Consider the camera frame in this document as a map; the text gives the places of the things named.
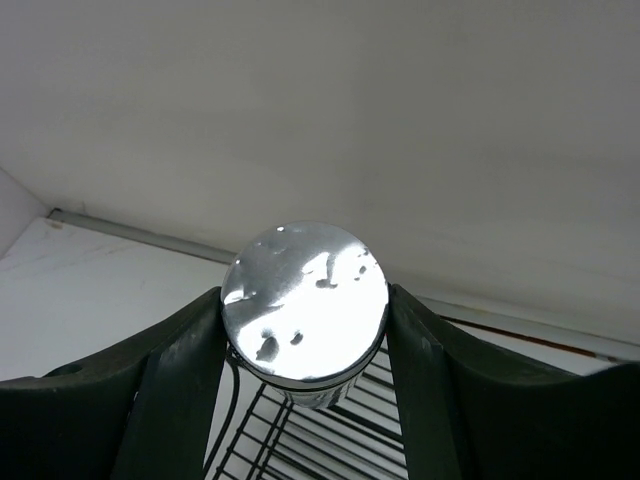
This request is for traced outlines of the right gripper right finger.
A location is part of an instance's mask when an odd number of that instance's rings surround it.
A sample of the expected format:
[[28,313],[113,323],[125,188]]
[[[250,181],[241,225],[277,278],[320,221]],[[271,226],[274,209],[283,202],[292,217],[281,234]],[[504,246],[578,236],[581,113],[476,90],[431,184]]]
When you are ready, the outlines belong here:
[[387,344],[413,479],[635,479],[639,367],[580,376],[389,289]]

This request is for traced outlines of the silver lid spice shaker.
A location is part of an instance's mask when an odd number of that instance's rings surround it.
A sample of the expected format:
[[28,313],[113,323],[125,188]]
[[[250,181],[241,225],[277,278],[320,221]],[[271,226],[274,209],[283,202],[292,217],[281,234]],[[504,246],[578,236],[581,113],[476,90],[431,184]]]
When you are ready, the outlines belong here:
[[230,264],[221,315],[239,363],[292,403],[337,404],[382,344],[389,284],[352,233],[297,221],[259,234]]

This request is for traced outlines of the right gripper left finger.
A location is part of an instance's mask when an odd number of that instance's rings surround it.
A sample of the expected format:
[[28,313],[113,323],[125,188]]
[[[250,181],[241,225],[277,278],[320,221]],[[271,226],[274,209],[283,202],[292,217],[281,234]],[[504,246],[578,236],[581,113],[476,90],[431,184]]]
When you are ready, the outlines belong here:
[[2,381],[2,478],[203,478],[226,344],[213,288],[109,348]]

